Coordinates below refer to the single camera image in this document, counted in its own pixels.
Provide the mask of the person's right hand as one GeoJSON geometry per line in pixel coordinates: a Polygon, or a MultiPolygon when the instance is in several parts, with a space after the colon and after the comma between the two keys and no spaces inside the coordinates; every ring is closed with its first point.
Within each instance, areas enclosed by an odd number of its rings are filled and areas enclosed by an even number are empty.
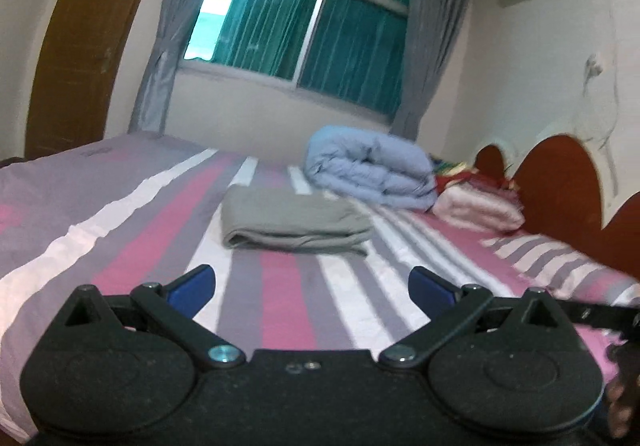
{"type": "Polygon", "coordinates": [[[639,444],[639,348],[627,342],[610,345],[606,357],[617,374],[606,387],[608,430],[616,440],[639,444]]]}

